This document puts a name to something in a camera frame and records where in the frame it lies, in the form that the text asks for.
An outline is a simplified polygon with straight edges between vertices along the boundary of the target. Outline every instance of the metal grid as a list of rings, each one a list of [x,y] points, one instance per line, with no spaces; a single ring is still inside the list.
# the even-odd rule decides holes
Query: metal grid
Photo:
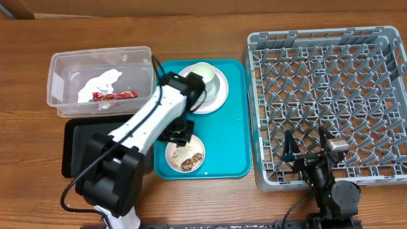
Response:
[[[392,49],[378,34],[374,38],[373,31],[378,30],[362,28],[355,35],[356,29],[347,41],[344,32],[338,36],[338,44],[332,45],[322,41],[308,47],[295,45],[301,31],[289,42],[287,32],[268,33],[264,47],[258,42],[249,44],[262,148],[256,153],[262,154],[258,165],[268,184],[289,186],[301,181],[301,174],[290,173],[293,165],[281,161],[284,131],[291,131],[302,153],[316,152],[321,148],[319,125],[350,144],[346,159],[333,168],[336,178],[372,182],[405,178],[407,135],[399,102],[403,98],[397,98],[402,85],[394,81],[404,71],[399,67],[404,65],[403,50],[401,42],[395,45],[398,49]],[[323,32],[324,36],[313,32],[306,39],[331,37]],[[273,44],[270,36],[275,38]],[[282,36],[286,39],[278,43]],[[369,38],[370,43],[363,42]]]

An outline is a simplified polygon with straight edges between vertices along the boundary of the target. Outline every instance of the cup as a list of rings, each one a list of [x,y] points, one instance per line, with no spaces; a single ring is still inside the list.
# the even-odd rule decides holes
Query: cup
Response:
[[[199,62],[192,66],[191,72],[202,76],[202,80],[205,83],[206,89],[206,101],[210,101],[213,99],[217,92],[216,92],[216,84],[214,78],[215,76],[215,69],[212,65],[206,62]],[[204,93],[198,98],[198,101],[203,101]]]

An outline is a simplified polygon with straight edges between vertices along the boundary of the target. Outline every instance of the white bowl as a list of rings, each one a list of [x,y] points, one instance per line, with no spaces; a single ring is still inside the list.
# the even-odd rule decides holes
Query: white bowl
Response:
[[[205,160],[205,147],[204,147],[204,144],[202,143],[202,141],[201,141],[197,136],[192,135],[190,142],[193,142],[193,143],[195,144],[195,147],[201,148],[202,158],[201,158],[201,160],[200,160],[197,164],[195,164],[194,167],[193,167],[191,170],[189,170],[189,171],[183,171],[182,168],[177,167],[176,165],[174,165],[174,164],[172,163],[171,153],[175,150],[175,148],[177,147],[177,144],[172,143],[172,142],[169,142],[169,143],[167,144],[167,147],[165,148],[165,159],[167,160],[167,163],[170,165],[170,167],[171,167],[172,169],[174,169],[175,171],[177,171],[177,172],[182,172],[182,173],[193,172],[193,171],[197,170],[197,169],[202,165],[202,163],[203,163],[204,160]]]

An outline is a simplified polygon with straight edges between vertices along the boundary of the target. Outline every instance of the white plate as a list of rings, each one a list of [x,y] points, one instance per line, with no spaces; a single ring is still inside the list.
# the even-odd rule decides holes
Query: white plate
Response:
[[[190,71],[191,71],[192,66],[193,65],[184,68],[179,73],[179,75],[184,76],[184,77],[186,75],[188,75],[188,73],[190,73]],[[213,66],[213,67],[215,69],[215,75],[216,75],[216,77],[219,78],[219,82],[220,82],[219,92],[217,93],[215,98],[213,98],[207,102],[203,102],[203,104],[198,108],[198,110],[196,110],[194,112],[194,114],[207,114],[207,113],[216,111],[224,104],[224,102],[226,101],[226,98],[228,97],[228,94],[229,94],[228,80],[217,67],[215,67],[215,66]],[[195,105],[191,109],[195,109],[196,106],[198,106],[200,103],[201,103],[200,101],[196,102]]]
[[[193,172],[193,171],[197,170],[197,169],[202,165],[202,163],[203,163],[204,160],[205,160],[205,147],[204,147],[204,144],[203,144],[202,141],[201,141],[197,136],[195,136],[195,135],[192,135],[192,136],[191,136],[191,141],[190,141],[190,143],[193,143],[193,144],[195,145],[195,147],[198,147],[198,148],[201,149],[200,151],[202,152],[202,158],[201,158],[201,160],[199,161],[199,163],[197,163],[196,165],[194,165],[194,167],[193,167],[191,170],[189,170],[189,171],[183,171],[181,168],[175,166],[175,165],[172,163],[171,154],[172,154],[172,152],[175,150],[175,148],[177,147],[177,144],[172,143],[172,142],[169,142],[169,143],[167,144],[167,147],[165,148],[165,159],[167,160],[167,163],[170,165],[171,169],[174,169],[174,170],[177,171],[177,172],[188,173],[188,172]]]

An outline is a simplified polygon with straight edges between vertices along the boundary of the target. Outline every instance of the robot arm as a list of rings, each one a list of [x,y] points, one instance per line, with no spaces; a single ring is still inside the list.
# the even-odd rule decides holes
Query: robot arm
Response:
[[[140,220],[134,204],[141,192],[144,175],[144,157],[155,140],[174,142],[184,146],[191,139],[193,122],[186,120],[201,93],[205,90],[202,77],[189,73],[187,77],[168,73],[152,98],[129,121],[109,135],[93,135],[83,154],[81,170],[88,167],[103,152],[120,142],[152,108],[159,106],[134,133],[104,158],[98,166],[86,173],[75,186],[76,193],[97,210],[104,212],[111,229],[138,229]]]

